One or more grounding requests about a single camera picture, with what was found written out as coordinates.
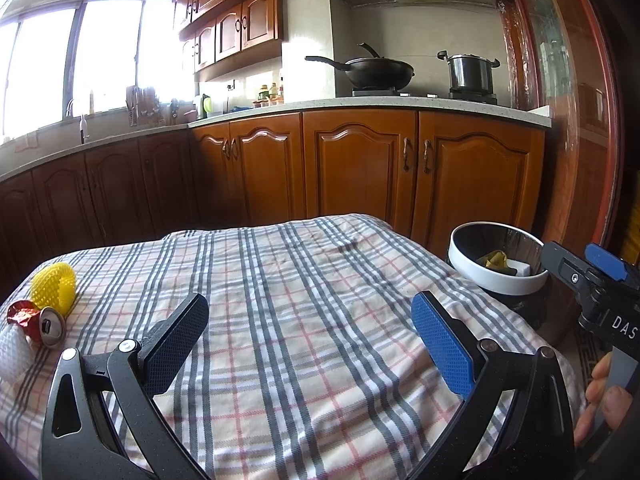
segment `window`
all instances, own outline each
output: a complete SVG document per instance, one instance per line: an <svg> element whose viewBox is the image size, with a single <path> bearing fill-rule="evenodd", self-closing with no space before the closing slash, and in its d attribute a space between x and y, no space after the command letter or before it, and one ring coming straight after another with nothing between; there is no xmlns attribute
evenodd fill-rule
<svg viewBox="0 0 640 480"><path fill-rule="evenodd" d="M4 124L4 85L9 70L11 51L14 49L16 30L18 30L17 23L0 27L0 82L2 82L0 86L0 134L2 134L2 125Z"/></svg>
<svg viewBox="0 0 640 480"><path fill-rule="evenodd" d="M20 136L62 118L66 46L74 12L57 10L22 22L7 79L6 136Z"/></svg>
<svg viewBox="0 0 640 480"><path fill-rule="evenodd" d="M74 70L74 115L126 106L127 86L136 82L139 0L88 2L84 11Z"/></svg>
<svg viewBox="0 0 640 480"><path fill-rule="evenodd" d="M171 0L147 0L142 11L138 85L153 86L162 103L172 98L191 101L193 75L182 71L182 43L173 30L174 4Z"/></svg>

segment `cabinet handle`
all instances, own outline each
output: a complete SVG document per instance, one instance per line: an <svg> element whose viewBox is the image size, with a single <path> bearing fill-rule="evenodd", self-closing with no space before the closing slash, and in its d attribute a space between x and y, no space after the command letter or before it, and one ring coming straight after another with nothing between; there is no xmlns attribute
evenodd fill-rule
<svg viewBox="0 0 640 480"><path fill-rule="evenodd" d="M407 158L409 157L409 137L404 138L404 150L402 150L402 169L404 171L409 171L409 167L407 166Z"/></svg>
<svg viewBox="0 0 640 480"><path fill-rule="evenodd" d="M424 141L424 172L429 173L429 148L431 147L431 143L429 139Z"/></svg>

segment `crushed soda can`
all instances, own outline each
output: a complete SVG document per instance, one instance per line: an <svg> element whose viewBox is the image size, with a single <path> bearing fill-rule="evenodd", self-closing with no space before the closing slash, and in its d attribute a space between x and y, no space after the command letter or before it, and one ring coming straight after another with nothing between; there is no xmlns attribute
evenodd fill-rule
<svg viewBox="0 0 640 480"><path fill-rule="evenodd" d="M50 306L39 310L31 301L15 301L6 312L6 320L19 325L32 341L47 348L60 348L66 337L65 319Z"/></svg>

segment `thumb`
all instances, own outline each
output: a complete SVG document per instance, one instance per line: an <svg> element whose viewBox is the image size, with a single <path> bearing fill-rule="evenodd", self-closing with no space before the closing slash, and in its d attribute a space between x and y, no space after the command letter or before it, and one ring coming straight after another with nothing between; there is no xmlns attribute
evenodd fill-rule
<svg viewBox="0 0 640 480"><path fill-rule="evenodd" d="M612 430L616 430L631 406L633 397L620 386L609 388L602 397L602 414Z"/></svg>

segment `pot handle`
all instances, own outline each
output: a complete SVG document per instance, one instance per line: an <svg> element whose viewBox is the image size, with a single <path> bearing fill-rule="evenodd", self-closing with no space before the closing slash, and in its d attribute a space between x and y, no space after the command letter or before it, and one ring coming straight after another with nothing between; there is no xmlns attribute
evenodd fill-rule
<svg viewBox="0 0 640 480"><path fill-rule="evenodd" d="M319 61L320 63L327 63L334 67L336 70L342 70L343 72L348 72L349 70L353 69L353 67L351 67L350 65L340 63L323 56L305 56L305 61Z"/></svg>
<svg viewBox="0 0 640 480"><path fill-rule="evenodd" d="M358 46L361 46L362 48L367 50L373 57L380 57L370 44L359 43Z"/></svg>

